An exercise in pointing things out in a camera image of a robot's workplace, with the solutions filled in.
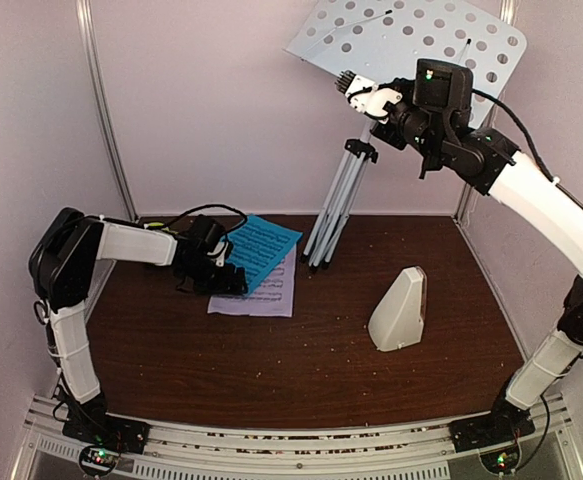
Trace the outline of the blue sheet music page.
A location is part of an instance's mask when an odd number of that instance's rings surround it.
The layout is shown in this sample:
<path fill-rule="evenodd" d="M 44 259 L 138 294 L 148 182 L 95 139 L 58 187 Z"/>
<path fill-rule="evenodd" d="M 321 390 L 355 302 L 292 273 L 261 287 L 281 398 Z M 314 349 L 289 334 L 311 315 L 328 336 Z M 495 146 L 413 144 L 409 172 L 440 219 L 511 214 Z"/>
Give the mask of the blue sheet music page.
<path fill-rule="evenodd" d="M 229 262 L 245 270 L 247 295 L 280 264 L 302 237 L 302 233 L 248 215 L 246 223 L 230 232 L 233 248 Z"/>

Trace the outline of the white perforated music stand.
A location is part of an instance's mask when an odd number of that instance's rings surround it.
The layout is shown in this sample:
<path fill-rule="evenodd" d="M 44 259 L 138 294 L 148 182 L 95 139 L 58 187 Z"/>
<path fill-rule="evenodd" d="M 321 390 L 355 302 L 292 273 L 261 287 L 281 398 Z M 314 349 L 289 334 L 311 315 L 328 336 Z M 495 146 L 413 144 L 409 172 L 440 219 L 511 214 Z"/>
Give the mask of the white perforated music stand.
<path fill-rule="evenodd" d="M 384 85 L 412 80 L 421 58 L 469 68 L 475 88 L 501 94 L 527 48 L 511 20 L 467 1 L 320 1 L 286 50 L 334 76 L 350 70 Z M 366 167 L 377 160 L 369 141 L 379 122 L 366 117 L 350 139 L 300 256 L 312 270 L 330 265 Z"/>

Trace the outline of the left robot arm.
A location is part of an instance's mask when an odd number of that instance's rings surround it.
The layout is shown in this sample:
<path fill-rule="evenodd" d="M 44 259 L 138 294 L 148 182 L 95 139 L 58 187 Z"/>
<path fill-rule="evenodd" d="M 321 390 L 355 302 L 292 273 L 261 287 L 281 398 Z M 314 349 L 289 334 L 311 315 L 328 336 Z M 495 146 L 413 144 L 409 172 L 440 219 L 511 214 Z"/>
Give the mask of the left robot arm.
<path fill-rule="evenodd" d="M 99 410 L 105 397 L 86 331 L 86 301 L 97 262 L 169 267 L 180 288 L 242 296 L 248 291 L 246 272 L 228 261 L 233 249 L 228 233 L 204 215 L 177 232 L 169 222 L 140 225 L 66 207 L 35 247 L 28 262 L 38 296 L 34 310 L 65 391 L 79 410 L 75 425 L 92 443 L 104 444 L 115 433 L 113 419 Z"/>

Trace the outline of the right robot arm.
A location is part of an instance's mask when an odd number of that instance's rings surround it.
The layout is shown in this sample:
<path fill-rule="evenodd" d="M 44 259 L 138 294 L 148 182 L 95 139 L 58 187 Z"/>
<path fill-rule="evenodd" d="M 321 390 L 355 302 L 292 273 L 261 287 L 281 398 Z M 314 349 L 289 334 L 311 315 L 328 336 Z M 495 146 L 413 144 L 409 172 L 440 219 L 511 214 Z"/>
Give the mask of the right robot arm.
<path fill-rule="evenodd" d="M 475 191 L 526 220 L 577 271 L 554 329 L 507 381 L 484 419 L 490 440 L 516 431 L 530 407 L 583 352 L 583 204 L 551 174 L 528 129 L 510 107 L 473 85 L 473 73 L 457 64 L 421 58 L 412 80 L 396 78 L 366 87 L 367 115 L 376 115 L 381 139 L 397 149 L 411 146 L 421 171 L 448 168 Z M 473 96 L 506 112 L 523 133 L 523 152 L 495 129 L 470 127 Z"/>

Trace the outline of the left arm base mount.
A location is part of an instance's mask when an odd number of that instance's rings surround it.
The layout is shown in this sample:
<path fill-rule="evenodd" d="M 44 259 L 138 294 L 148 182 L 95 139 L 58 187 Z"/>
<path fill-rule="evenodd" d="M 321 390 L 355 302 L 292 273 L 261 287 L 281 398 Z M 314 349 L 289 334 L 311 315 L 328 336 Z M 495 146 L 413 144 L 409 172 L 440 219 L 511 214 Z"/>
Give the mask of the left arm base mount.
<path fill-rule="evenodd" d="M 105 428 L 67 420 L 62 428 L 65 437 L 85 443 L 78 453 L 78 466 L 91 477 L 109 475 L 123 454 L 142 454 L 150 425 L 143 421 L 119 417 L 105 418 Z"/>

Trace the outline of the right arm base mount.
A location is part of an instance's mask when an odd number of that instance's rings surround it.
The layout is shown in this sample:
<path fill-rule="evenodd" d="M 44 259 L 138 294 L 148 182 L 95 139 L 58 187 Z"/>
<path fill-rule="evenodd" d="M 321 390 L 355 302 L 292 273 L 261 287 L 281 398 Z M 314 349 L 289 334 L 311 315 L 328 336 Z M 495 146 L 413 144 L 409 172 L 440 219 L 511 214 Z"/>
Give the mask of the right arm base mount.
<path fill-rule="evenodd" d="M 456 420 L 449 425 L 456 453 L 475 451 L 485 470 L 493 475 L 511 475 L 522 463 L 522 437 L 535 432 L 531 420 L 494 419 L 490 414 Z"/>

